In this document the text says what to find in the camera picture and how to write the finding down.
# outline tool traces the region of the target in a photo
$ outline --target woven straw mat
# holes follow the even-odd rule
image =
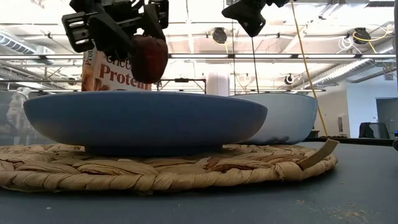
[[[303,180],[333,168],[328,140],[303,146],[226,145],[221,153],[167,158],[96,157],[64,144],[0,147],[0,186],[21,191],[187,190],[267,180]]]

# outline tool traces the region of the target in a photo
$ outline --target woven placemat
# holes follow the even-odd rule
[[[267,180],[303,180],[333,168],[338,142],[226,145],[222,153],[168,158],[98,157],[64,144],[0,147],[0,186],[22,191],[187,190]]]

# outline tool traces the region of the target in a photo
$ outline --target table surface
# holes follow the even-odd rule
[[[320,142],[301,145],[318,148]],[[398,152],[339,144],[334,170],[299,183],[130,192],[0,190],[0,223],[398,223]]]

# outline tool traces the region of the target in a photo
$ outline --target blue bowl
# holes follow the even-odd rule
[[[48,138],[94,154],[167,156],[249,139],[267,108],[229,97],[151,91],[92,91],[40,96],[24,104]]]
[[[236,95],[268,108],[266,122],[242,144],[297,144],[311,132],[317,118],[318,101],[310,96],[290,93],[260,93]]]

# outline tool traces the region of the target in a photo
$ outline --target white bowl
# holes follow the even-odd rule
[[[318,101],[310,96],[260,93],[232,97],[260,103],[268,108],[261,129],[241,144],[297,144],[310,134],[317,117]]]

